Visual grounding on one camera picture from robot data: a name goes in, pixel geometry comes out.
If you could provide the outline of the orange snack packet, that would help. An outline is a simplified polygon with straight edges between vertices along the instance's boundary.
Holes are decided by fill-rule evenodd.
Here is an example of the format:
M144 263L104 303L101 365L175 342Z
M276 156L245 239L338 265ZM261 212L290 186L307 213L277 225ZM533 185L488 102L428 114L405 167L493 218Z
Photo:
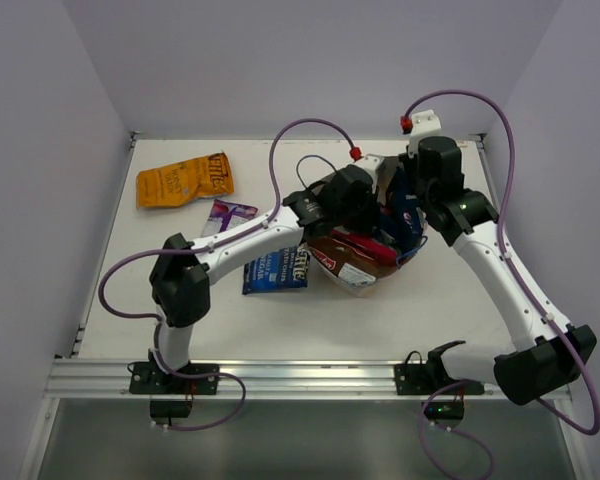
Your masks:
M179 208L234 192L233 172L224 152L144 170L136 176L138 209Z

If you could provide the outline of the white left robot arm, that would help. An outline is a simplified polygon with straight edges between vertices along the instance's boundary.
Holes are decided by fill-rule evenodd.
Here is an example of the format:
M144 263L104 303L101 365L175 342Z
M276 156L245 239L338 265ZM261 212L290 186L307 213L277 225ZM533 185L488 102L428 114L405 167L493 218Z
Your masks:
M317 191L289 194L280 206L223 233L191 245L172 236L150 274L158 324L152 379L165 392L188 379L193 325L209 312L211 287L259 257L326 235L376 204L382 162L365 157L336 170Z

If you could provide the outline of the purple candy packet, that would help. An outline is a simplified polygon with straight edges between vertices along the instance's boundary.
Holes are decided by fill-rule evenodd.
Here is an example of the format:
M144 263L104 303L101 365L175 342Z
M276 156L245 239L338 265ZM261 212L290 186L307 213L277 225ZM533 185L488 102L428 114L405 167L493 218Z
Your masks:
M254 219L257 214L257 207L215 199L201 236L225 232Z

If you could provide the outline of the blue checkered paper bag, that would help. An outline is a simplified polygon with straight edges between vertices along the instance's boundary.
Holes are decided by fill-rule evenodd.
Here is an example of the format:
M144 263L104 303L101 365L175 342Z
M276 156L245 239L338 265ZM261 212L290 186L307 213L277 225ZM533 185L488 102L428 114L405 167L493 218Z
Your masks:
M397 273L428 240L395 157L369 154L303 187L322 215L305 230L306 248L328 278L354 295Z

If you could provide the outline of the blue white snack packet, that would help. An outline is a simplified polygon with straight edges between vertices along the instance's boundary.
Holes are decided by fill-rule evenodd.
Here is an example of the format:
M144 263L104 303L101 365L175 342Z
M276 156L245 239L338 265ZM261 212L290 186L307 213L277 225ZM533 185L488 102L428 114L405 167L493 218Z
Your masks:
M310 255L304 245L263 255L244 266L242 294L306 288L309 266Z

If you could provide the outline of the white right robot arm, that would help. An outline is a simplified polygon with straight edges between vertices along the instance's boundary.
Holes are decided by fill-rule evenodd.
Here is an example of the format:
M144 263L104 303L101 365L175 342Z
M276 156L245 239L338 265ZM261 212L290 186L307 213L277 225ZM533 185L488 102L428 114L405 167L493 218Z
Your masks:
M460 380L497 385L517 405L539 399L580 375L597 338L576 327L547 298L505 236L481 192L464 185L456 141L431 136L399 157L430 227L472 269L496 306L511 339L508 348L456 340L431 350L425 379L448 392Z

